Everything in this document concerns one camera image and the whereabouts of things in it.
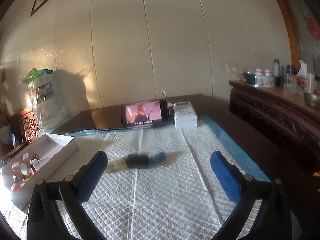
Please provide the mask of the brown packing tape roll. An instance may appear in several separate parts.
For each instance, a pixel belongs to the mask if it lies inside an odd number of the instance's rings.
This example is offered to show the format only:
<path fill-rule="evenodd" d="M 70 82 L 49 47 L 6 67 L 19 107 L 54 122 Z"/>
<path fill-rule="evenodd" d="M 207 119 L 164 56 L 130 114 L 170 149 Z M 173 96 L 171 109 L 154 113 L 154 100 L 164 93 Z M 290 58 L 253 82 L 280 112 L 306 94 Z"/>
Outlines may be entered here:
<path fill-rule="evenodd" d="M 29 166 L 23 161 L 17 161 L 11 166 L 13 175 L 18 178 L 22 178 L 29 172 Z"/>

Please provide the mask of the black plug adapter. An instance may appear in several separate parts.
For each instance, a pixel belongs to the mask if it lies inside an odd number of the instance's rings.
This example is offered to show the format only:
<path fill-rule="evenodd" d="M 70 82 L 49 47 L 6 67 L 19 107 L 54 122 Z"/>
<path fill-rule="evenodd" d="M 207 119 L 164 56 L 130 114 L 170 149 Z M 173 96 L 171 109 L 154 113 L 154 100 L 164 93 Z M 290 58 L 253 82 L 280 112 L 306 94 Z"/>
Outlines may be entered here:
<path fill-rule="evenodd" d="M 149 156 L 147 154 L 129 154 L 126 159 L 128 169 L 148 168 Z"/>

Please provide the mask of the white shallow tray box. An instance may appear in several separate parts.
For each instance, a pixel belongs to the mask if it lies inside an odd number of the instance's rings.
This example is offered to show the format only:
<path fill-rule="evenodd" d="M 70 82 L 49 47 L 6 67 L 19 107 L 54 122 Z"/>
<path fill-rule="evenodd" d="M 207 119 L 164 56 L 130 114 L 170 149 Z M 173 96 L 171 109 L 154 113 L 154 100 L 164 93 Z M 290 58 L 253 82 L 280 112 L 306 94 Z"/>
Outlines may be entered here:
<path fill-rule="evenodd" d="M 37 180 L 49 179 L 78 149 L 79 146 L 74 137 L 44 133 L 14 156 L 2 170 L 4 187 L 11 193 L 13 204 L 23 210 L 31 199 Z M 33 167 L 35 174 L 26 181 L 18 182 L 21 188 L 18 192 L 12 193 L 10 188 L 14 183 L 15 175 L 11 166 L 17 161 L 25 162 L 29 166 L 29 171 Z"/>

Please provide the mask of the orange ball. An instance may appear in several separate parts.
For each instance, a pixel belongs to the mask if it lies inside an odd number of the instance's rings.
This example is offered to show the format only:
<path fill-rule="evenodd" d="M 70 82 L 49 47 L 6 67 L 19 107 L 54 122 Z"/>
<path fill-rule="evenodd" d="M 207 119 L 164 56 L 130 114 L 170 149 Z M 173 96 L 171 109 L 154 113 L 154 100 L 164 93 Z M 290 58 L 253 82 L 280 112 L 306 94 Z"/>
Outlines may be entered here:
<path fill-rule="evenodd" d="M 18 192 L 19 191 L 19 189 L 21 188 L 21 186 L 20 186 L 20 184 L 18 184 L 18 183 L 13 183 L 12 185 L 11 185 L 11 192 L 12 193 L 16 193 L 16 192 Z"/>

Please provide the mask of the white quilted table pad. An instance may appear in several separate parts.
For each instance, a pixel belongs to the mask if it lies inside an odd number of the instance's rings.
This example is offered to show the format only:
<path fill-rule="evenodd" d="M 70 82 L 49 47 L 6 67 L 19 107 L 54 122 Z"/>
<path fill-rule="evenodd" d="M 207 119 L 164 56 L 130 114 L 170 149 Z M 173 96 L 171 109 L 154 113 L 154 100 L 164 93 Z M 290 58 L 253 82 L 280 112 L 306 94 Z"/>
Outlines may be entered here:
<path fill-rule="evenodd" d="M 154 155 L 164 164 L 103 174 L 85 211 L 107 239 L 210 239 L 231 214 L 228 200 L 210 166 L 220 151 L 243 174 L 266 181 L 267 175 L 213 120 L 203 116 L 195 128 L 170 125 L 127 131 L 85 131 L 69 135 L 78 150 L 50 176 L 75 174 L 101 150 L 110 159 Z"/>

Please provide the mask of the carved wooden chair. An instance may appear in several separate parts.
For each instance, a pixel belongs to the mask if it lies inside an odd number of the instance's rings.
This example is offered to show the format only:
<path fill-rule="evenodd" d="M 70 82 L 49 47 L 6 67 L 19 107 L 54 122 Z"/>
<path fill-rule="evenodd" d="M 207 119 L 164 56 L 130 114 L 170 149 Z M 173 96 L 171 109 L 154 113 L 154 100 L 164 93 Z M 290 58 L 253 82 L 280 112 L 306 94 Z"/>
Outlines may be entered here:
<path fill-rule="evenodd" d="M 41 131 L 41 128 L 36 121 L 32 107 L 27 107 L 21 111 L 21 116 L 25 141 L 31 144 L 38 139 L 38 133 Z"/>

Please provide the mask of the blue binder clip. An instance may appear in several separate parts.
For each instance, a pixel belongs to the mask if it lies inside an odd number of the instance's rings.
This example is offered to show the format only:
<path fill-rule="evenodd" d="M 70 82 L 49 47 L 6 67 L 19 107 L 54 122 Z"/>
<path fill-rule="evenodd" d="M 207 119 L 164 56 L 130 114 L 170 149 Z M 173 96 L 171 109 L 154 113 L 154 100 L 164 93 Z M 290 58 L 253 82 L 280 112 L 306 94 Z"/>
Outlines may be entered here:
<path fill-rule="evenodd" d="M 166 153 L 161 150 L 157 152 L 155 155 L 153 155 L 149 160 L 150 166 L 161 166 L 166 167 L 168 165 L 167 163 L 167 156 Z"/>

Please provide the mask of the water jug in plastic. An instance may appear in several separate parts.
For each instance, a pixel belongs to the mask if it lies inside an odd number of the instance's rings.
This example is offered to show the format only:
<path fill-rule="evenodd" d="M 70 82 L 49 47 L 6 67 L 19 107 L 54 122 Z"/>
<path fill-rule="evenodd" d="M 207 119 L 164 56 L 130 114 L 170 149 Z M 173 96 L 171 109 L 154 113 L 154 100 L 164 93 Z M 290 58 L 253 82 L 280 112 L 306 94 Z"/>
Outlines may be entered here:
<path fill-rule="evenodd" d="M 28 84 L 34 116 L 44 130 L 58 128 L 67 118 L 54 74 L 42 75 Z"/>

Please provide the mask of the white power bank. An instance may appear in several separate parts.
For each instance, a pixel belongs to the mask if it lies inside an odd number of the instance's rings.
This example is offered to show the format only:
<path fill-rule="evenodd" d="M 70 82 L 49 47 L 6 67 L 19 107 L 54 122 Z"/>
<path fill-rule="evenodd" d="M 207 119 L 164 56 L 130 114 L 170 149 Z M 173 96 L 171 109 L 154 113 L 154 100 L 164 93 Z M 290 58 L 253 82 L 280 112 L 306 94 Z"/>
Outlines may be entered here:
<path fill-rule="evenodd" d="M 173 106 L 174 123 L 177 129 L 197 127 L 197 114 L 190 101 L 177 102 Z"/>

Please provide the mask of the dark carved wooden cabinet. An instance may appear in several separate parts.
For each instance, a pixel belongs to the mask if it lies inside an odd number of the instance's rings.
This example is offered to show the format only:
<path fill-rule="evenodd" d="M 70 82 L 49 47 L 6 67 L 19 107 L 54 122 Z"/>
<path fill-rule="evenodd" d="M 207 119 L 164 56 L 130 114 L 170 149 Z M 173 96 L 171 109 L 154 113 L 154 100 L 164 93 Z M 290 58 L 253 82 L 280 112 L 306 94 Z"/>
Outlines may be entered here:
<path fill-rule="evenodd" d="M 282 87 L 260 88 L 229 81 L 229 111 L 255 128 L 278 147 L 304 149 L 319 158 L 319 110 L 304 96 Z"/>

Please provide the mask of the black smartphone showing video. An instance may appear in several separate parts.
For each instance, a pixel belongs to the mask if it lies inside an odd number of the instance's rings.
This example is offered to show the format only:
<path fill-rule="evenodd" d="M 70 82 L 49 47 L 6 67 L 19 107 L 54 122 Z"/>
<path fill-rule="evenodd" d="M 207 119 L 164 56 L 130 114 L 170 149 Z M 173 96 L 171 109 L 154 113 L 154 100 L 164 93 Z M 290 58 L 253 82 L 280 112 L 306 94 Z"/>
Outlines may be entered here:
<path fill-rule="evenodd" d="M 149 100 L 121 107 L 121 126 L 123 128 L 162 127 L 170 119 L 166 100 Z"/>

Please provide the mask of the metal bowl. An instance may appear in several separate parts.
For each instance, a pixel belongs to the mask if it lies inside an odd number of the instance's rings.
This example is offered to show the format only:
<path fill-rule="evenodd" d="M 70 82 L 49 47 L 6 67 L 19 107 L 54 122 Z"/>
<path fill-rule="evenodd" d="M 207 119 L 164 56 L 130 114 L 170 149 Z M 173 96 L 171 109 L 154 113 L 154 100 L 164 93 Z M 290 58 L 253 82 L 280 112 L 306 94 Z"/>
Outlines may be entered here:
<path fill-rule="evenodd" d="M 305 103 L 316 110 L 320 109 L 320 95 L 319 93 L 304 93 Z"/>

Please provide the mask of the green plastic bag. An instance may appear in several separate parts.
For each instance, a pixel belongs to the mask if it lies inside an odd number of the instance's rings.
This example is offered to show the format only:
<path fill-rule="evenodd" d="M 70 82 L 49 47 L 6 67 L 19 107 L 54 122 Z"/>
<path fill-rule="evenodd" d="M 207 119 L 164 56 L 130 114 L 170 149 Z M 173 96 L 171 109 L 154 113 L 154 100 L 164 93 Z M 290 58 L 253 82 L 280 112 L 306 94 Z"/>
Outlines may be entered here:
<path fill-rule="evenodd" d="M 38 79 L 43 75 L 52 74 L 52 73 L 53 71 L 49 69 L 37 70 L 36 68 L 33 68 L 24 78 L 20 80 L 20 83 L 28 84 L 31 81 Z"/>

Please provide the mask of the white plastic bag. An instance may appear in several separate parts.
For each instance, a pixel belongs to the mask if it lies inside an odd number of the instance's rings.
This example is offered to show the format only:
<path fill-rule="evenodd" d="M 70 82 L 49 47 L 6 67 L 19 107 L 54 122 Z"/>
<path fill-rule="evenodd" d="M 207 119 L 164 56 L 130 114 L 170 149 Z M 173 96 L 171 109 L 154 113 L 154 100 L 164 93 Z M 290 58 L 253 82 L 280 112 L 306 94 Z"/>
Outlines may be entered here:
<path fill-rule="evenodd" d="M 299 62 L 300 62 L 300 69 L 296 75 L 297 84 L 299 85 L 299 87 L 306 90 L 308 65 L 303 60 L 300 60 Z"/>

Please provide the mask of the green white spray bottle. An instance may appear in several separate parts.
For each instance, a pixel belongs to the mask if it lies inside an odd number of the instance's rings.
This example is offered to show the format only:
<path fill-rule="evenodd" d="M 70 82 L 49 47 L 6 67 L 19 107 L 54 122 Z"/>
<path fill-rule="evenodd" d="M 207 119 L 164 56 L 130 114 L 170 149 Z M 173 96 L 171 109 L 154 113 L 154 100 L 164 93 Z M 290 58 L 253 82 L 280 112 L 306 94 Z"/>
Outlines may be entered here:
<path fill-rule="evenodd" d="M 275 58 L 273 61 L 273 75 L 280 77 L 280 61 L 278 58 Z"/>

